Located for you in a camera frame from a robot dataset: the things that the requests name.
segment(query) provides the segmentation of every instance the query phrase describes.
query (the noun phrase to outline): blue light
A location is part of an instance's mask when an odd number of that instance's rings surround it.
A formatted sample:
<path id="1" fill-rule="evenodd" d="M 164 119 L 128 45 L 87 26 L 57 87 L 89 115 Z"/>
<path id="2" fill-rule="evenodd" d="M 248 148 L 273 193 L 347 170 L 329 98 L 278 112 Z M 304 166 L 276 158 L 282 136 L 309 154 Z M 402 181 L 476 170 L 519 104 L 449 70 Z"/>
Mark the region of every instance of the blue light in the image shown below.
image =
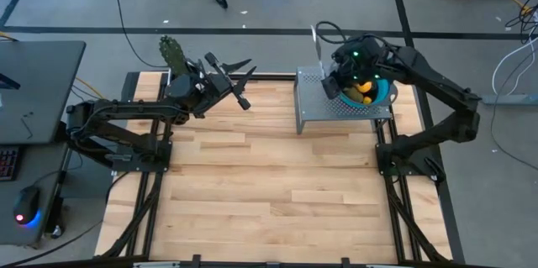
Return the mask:
<path id="1" fill-rule="evenodd" d="M 38 209 L 37 210 L 37 213 L 35 214 L 35 217 L 33 220 L 27 222 L 26 224 L 24 225 L 21 225 L 22 227 L 24 228 L 36 228 L 37 225 L 40 224 L 40 219 L 41 219 L 41 211 Z"/>

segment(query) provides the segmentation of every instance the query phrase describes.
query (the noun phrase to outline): wire bundle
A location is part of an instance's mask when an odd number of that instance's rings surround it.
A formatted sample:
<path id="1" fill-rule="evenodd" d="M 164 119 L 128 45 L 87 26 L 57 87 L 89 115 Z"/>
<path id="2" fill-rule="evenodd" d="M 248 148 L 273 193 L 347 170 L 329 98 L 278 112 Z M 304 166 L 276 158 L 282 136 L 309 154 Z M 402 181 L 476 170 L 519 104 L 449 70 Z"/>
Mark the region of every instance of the wire bundle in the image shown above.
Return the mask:
<path id="1" fill-rule="evenodd" d="M 538 4 L 530 7 L 529 3 L 531 0 L 527 0 L 525 2 L 524 7 L 521 8 L 520 13 L 518 16 L 510 19 L 505 27 L 512 28 L 518 24 L 520 24 L 520 34 L 521 34 L 521 43 L 525 44 L 529 40 L 527 38 L 528 34 L 533 34 L 536 30 L 536 26 L 538 26 Z"/>
<path id="2" fill-rule="evenodd" d="M 530 51 L 532 54 L 532 61 L 530 64 L 521 71 L 521 73 L 516 77 L 514 87 L 506 94 L 511 95 L 517 86 L 520 84 L 520 78 L 523 74 L 525 74 L 526 71 L 530 69 L 531 66 L 534 65 L 536 57 L 535 57 L 535 46 L 534 43 L 536 42 L 536 38 L 532 39 L 532 34 L 535 32 L 536 28 L 538 27 L 538 4 L 536 4 L 534 7 L 529 8 L 528 4 L 531 0 L 527 0 L 523 7 L 521 7 L 520 12 L 518 13 L 518 16 L 515 18 L 510 19 L 506 23 L 507 28 L 514 27 L 516 25 L 520 25 L 520 33 L 521 33 L 521 43 L 523 46 L 520 46 L 518 49 L 512 51 L 508 55 L 506 55 L 495 67 L 495 71 L 493 71 L 493 76 L 491 79 L 491 87 L 493 89 L 493 92 L 495 92 L 495 95 L 498 94 L 497 88 L 495 87 L 495 77 L 497 75 L 497 71 L 500 68 L 500 66 L 512 55 L 520 52 L 521 50 L 527 48 L 530 46 Z"/>
<path id="3" fill-rule="evenodd" d="M 510 54 L 506 55 L 497 65 L 495 68 L 495 71 L 493 72 L 493 78 L 492 78 L 492 88 L 495 94 L 497 95 L 495 98 L 495 102 L 493 104 L 493 116 L 491 119 L 491 123 L 489 124 L 489 131 L 491 133 L 493 142 L 497 145 L 498 149 L 504 152 L 507 156 L 510 158 L 517 160 L 518 162 L 528 166 L 529 168 L 538 171 L 538 166 L 535 166 L 531 164 L 527 160 L 520 159 L 518 156 L 513 155 L 512 153 L 508 152 L 498 141 L 495 137 L 494 133 L 494 123 L 495 123 L 495 116 L 497 113 L 497 106 L 498 106 L 498 99 L 501 96 L 501 92 L 503 91 L 504 87 L 508 83 L 509 79 L 512 77 L 512 75 L 532 56 L 532 61 L 530 64 L 516 77 L 515 85 L 512 88 L 510 92 L 507 93 L 507 95 L 510 95 L 512 92 L 514 92 L 515 88 L 518 86 L 518 83 L 520 81 L 521 75 L 523 75 L 529 68 L 534 64 L 535 62 L 535 53 L 538 51 L 538 49 L 535 49 L 534 43 L 538 38 L 532 39 L 532 35 L 535 32 L 536 28 L 538 27 L 538 4 L 535 6 L 529 8 L 528 4 L 531 0 L 527 0 L 525 2 L 525 5 L 520 9 L 518 16 L 511 19 L 506 23 L 506 27 L 514 27 L 515 25 L 520 25 L 520 33 L 521 33 L 521 43 L 523 46 L 519 47 L 518 49 L 514 50 Z M 522 60 L 520 63 L 509 73 L 509 75 L 506 77 L 506 79 L 503 81 L 503 84 L 499 88 L 498 92 L 495 88 L 495 75 L 497 74 L 497 70 L 499 67 L 503 64 L 503 62 L 510 57 L 511 55 L 519 52 L 520 50 L 530 46 L 531 52 Z"/>

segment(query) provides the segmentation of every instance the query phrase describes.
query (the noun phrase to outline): blue bowl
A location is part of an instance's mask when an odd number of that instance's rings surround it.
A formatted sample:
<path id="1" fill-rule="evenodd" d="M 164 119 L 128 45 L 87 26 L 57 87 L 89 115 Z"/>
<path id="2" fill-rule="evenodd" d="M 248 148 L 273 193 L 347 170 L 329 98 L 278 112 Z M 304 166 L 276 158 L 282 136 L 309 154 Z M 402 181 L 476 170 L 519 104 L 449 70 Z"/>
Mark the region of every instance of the blue bowl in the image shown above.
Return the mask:
<path id="1" fill-rule="evenodd" d="M 345 104 L 353 108 L 367 108 L 372 105 L 379 104 L 380 102 L 384 101 L 388 97 L 388 91 L 390 90 L 390 85 L 388 84 L 388 81 L 385 79 L 378 79 L 376 83 L 377 83 L 376 100 L 374 100 L 372 103 L 368 105 L 355 102 L 351 100 L 349 97 L 347 97 L 344 93 L 340 94 L 340 100 L 342 100 Z"/>

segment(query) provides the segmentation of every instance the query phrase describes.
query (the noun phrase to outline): keyboard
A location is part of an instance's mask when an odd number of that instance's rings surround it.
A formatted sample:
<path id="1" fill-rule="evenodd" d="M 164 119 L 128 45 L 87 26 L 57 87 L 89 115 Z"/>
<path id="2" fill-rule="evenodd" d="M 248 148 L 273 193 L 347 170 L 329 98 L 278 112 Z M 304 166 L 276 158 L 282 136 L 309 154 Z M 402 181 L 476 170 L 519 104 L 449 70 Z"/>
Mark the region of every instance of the keyboard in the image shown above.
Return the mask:
<path id="1" fill-rule="evenodd" d="M 18 146 L 0 145 L 0 181 L 15 180 L 19 161 L 20 148 Z"/>

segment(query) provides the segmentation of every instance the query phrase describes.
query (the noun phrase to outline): computer mouse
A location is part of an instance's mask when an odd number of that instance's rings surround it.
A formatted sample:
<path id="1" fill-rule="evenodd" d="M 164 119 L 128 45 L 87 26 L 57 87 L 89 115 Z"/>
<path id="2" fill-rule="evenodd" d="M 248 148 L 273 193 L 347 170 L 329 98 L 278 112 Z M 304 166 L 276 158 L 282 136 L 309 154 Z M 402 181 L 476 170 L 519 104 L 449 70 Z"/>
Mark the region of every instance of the computer mouse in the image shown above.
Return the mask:
<path id="1" fill-rule="evenodd" d="M 39 200 L 40 190 L 38 187 L 32 185 L 21 190 L 13 208 L 15 221 L 21 225 L 32 221 L 39 209 Z"/>

